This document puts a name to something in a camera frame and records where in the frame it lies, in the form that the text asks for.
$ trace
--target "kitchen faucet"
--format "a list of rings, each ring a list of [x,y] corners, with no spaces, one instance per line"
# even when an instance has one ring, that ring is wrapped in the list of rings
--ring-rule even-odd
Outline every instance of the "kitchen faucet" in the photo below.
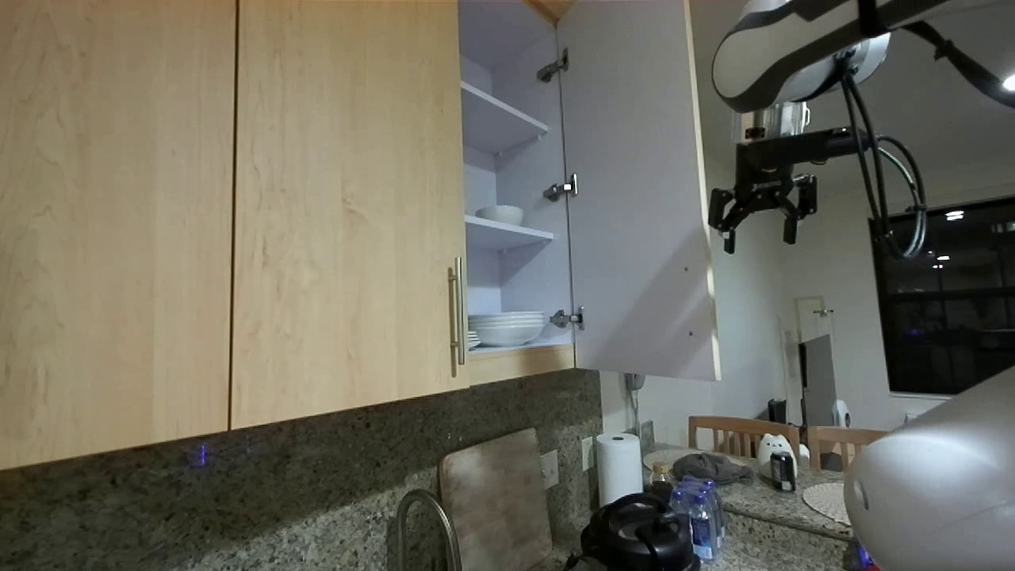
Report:
[[[458,532],[454,532],[454,524],[450,524],[450,518],[448,518],[448,510],[441,507],[441,503],[430,496],[430,491],[424,491],[424,488],[409,488],[407,496],[403,496],[403,503],[399,503],[399,507],[396,507],[396,532],[399,532],[399,571],[407,571],[407,556],[409,556],[409,507],[415,504],[415,503],[422,503],[422,504],[427,504],[435,515],[438,515],[438,521],[441,521],[441,537],[445,537],[445,567],[448,571],[459,571],[462,567],[462,563],[459,563],[459,553],[458,553]]]

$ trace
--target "paper towel roll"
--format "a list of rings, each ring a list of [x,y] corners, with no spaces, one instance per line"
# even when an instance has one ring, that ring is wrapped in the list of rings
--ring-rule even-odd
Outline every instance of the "paper towel roll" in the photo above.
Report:
[[[643,491],[640,441],[635,435],[595,439],[600,504]]]

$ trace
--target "open cabinet door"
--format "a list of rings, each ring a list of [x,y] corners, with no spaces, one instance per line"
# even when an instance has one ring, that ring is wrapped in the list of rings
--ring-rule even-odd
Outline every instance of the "open cabinet door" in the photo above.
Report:
[[[577,365],[718,379],[687,0],[577,0],[563,45]]]

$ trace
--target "window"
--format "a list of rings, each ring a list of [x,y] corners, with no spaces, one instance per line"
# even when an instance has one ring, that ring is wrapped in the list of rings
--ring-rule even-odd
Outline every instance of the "window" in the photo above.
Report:
[[[904,242],[913,215],[891,230]],[[891,392],[957,394],[1015,365],[1015,199],[933,209],[916,262],[871,251]]]

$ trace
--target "cabinet door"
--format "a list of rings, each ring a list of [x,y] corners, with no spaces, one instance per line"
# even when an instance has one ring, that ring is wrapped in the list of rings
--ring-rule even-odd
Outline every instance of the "cabinet door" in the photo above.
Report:
[[[232,0],[8,0],[0,471],[227,423]]]
[[[244,0],[236,426],[450,392],[458,8]]]
[[[585,0],[563,41],[577,365],[715,379],[687,0]]]

